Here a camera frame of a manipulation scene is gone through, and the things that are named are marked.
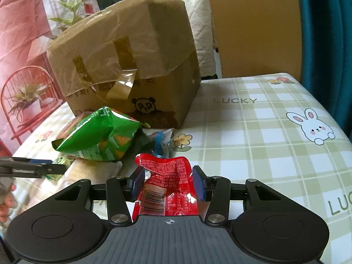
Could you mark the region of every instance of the green and white plaid pattern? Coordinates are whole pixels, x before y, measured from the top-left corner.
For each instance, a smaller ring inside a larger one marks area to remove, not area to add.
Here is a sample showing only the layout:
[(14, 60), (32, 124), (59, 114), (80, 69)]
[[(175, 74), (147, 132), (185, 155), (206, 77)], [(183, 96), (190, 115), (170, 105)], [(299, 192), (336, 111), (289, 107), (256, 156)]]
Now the green and white plaid pattern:
[[(304, 116), (306, 108), (333, 129), (335, 139), (318, 146), (286, 117), (287, 112)], [(54, 160), (59, 154), (50, 142), (73, 117), (63, 104), (14, 156)], [(53, 133), (43, 138), (48, 131)], [(173, 156), (187, 157), (209, 176), (221, 175), (237, 183), (256, 178), (319, 214), (330, 229), (322, 261), (351, 264), (352, 145), (292, 76), (278, 73), (203, 81), (182, 129), (174, 131), (171, 147)], [(11, 218), (52, 195), (59, 183), (17, 179), (19, 207)], [(94, 212), (106, 218), (105, 203), (95, 205)], [(242, 204), (232, 202), (230, 216), (241, 212)]]

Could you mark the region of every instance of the silver screw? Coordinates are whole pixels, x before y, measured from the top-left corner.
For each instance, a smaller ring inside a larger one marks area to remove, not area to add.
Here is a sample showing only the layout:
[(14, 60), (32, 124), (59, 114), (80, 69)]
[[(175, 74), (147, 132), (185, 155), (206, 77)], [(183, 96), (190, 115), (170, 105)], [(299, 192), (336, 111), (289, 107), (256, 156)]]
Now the silver screw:
[(208, 216), (208, 220), (212, 223), (220, 223), (225, 220), (225, 217), (222, 214), (211, 214)]
[(128, 220), (128, 216), (126, 214), (115, 214), (111, 217), (111, 220), (116, 223), (122, 223)]

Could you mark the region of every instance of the red snack package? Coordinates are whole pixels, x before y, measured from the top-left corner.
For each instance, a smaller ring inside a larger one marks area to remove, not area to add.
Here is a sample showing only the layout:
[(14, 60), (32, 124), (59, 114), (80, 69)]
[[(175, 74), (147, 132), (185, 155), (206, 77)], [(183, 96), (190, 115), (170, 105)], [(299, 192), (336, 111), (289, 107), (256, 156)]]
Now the red snack package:
[(161, 159), (149, 154), (136, 156), (136, 164), (148, 169), (150, 178), (134, 205), (137, 215), (197, 215), (192, 169), (185, 157)]

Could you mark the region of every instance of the green chip bag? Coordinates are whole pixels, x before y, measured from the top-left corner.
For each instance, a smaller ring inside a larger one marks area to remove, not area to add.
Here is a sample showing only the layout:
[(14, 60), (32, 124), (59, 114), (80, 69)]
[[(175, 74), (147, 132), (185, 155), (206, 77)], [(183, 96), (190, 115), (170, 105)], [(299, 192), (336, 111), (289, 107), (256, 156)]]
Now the green chip bag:
[(65, 138), (52, 141), (52, 147), (84, 159), (120, 160), (139, 127), (137, 120), (104, 106), (79, 121)]

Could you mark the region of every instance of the human hand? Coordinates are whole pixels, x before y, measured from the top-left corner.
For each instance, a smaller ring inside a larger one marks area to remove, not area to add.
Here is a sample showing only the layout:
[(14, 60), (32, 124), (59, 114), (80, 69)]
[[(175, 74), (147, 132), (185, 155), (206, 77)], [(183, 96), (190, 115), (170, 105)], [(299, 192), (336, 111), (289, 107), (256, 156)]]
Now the human hand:
[[(10, 191), (14, 191), (16, 189), (16, 185), (12, 184), (10, 187)], [(15, 208), (17, 206), (17, 201), (14, 195), (10, 192), (4, 198), (4, 203), (0, 205), (0, 222), (4, 223), (8, 221), (9, 209)]]

